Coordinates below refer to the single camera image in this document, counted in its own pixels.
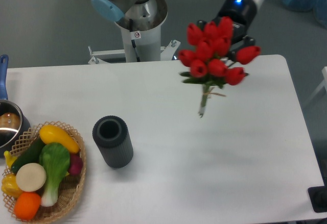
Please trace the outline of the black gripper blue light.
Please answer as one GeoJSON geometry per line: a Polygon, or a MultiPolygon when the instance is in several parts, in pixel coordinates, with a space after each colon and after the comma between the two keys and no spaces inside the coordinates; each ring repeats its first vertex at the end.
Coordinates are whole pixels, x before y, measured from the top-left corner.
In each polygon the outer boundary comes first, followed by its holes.
{"type": "MultiPolygon", "coordinates": [[[[254,46],[255,39],[247,36],[247,31],[256,17],[264,0],[225,0],[213,22],[219,24],[223,17],[232,20],[232,46],[228,52],[228,60],[236,60],[236,53],[245,47],[254,46]]],[[[204,29],[207,22],[198,20],[196,26],[204,29]]]]}

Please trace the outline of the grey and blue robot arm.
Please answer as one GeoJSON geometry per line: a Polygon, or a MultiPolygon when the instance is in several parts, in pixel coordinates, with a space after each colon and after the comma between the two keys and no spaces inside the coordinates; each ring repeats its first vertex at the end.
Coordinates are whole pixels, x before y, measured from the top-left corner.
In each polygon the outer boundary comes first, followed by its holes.
{"type": "MultiPolygon", "coordinates": [[[[252,46],[255,40],[247,30],[264,0],[225,0],[214,23],[220,23],[224,16],[233,21],[232,44],[252,46]]],[[[105,19],[114,22],[121,30],[124,48],[112,51],[90,52],[90,64],[105,60],[124,58],[126,62],[167,61],[175,59],[180,46],[171,40],[161,46],[161,26],[168,15],[165,0],[91,0],[93,8],[105,19]]]]}

